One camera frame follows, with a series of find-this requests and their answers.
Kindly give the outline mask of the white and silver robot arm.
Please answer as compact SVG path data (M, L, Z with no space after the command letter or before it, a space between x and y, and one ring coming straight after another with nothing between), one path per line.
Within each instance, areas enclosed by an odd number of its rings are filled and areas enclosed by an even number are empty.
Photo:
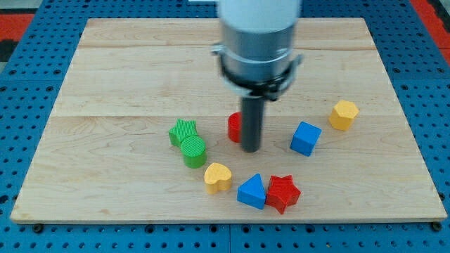
M264 105L295 80L302 57L293 53L301 0L220 0L221 41L212 47L221 77L240 98L240 144L259 150Z

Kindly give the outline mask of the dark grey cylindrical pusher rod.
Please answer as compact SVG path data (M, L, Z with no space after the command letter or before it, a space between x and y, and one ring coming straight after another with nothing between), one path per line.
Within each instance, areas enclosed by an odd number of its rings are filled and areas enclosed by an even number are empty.
M259 150L262 137L264 100L242 98L241 100L241 148L247 153Z

